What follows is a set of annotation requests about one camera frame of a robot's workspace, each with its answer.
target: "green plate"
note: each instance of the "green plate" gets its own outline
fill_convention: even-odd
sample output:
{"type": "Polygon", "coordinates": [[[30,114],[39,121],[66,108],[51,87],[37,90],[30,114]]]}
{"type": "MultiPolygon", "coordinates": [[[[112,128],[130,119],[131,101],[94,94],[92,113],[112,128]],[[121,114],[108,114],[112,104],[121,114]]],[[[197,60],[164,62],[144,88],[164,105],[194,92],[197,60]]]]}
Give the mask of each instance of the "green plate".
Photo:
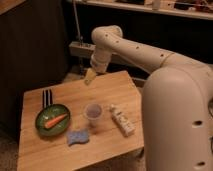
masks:
{"type": "Polygon", "coordinates": [[[38,133],[42,136],[55,136],[63,131],[69,126],[70,124],[70,111],[69,109],[62,105],[62,104],[53,104],[46,108],[44,108],[36,117],[35,120],[35,127],[38,133]],[[61,114],[67,113],[67,116],[61,120],[59,123],[54,125],[52,128],[45,128],[44,124],[61,114]]]}

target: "orange carrot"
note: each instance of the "orange carrot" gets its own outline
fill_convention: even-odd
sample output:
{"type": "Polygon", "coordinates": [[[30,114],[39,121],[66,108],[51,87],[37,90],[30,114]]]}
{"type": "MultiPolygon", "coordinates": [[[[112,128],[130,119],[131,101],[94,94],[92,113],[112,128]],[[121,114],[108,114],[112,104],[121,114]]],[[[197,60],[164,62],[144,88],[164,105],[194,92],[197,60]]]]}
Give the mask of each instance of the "orange carrot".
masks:
{"type": "Polygon", "coordinates": [[[53,126],[55,126],[57,123],[59,123],[61,120],[63,120],[65,117],[67,116],[67,114],[61,114],[59,116],[56,116],[55,118],[48,120],[45,124],[44,127],[49,129],[52,128],[53,126]]]}

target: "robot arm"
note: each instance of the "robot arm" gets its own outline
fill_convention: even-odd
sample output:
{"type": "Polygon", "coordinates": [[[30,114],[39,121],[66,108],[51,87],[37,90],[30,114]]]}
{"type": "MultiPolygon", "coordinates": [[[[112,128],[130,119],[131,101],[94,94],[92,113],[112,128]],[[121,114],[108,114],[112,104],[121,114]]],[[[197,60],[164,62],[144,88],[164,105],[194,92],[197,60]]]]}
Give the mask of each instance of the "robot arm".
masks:
{"type": "Polygon", "coordinates": [[[91,57],[93,69],[104,73],[114,52],[148,73],[168,65],[201,64],[172,51],[123,39],[122,35],[122,30],[118,26],[98,27],[93,30],[92,40],[96,45],[91,57]]]}
{"type": "Polygon", "coordinates": [[[92,39],[96,72],[105,73],[117,53],[150,73],[142,96],[147,171],[213,170],[212,70],[184,55],[125,40],[118,26],[98,27],[92,39]]]}

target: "floor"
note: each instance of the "floor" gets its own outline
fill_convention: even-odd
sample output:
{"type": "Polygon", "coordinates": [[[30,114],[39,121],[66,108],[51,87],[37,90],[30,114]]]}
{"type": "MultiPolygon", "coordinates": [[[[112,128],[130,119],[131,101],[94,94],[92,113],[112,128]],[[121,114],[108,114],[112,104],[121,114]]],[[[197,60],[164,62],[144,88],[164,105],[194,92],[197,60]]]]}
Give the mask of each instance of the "floor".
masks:
{"type": "MultiPolygon", "coordinates": [[[[64,82],[82,79],[83,76],[77,74],[76,68],[72,68],[67,74],[64,82]]],[[[80,171],[146,171],[144,156],[139,157],[141,150],[133,151],[110,160],[100,162],[96,165],[86,167],[80,171]]],[[[0,132],[0,170],[16,171],[18,158],[18,144],[0,132]]]]}

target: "plastic cup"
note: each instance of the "plastic cup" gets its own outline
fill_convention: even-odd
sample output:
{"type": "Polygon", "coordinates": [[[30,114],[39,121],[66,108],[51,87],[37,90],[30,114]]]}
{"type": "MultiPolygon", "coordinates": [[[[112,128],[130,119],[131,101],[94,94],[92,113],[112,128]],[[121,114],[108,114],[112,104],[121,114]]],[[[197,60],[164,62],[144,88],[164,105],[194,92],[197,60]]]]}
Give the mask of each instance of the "plastic cup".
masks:
{"type": "Polygon", "coordinates": [[[102,116],[101,106],[99,104],[87,105],[84,111],[84,116],[87,118],[92,127],[97,126],[102,116]]]}

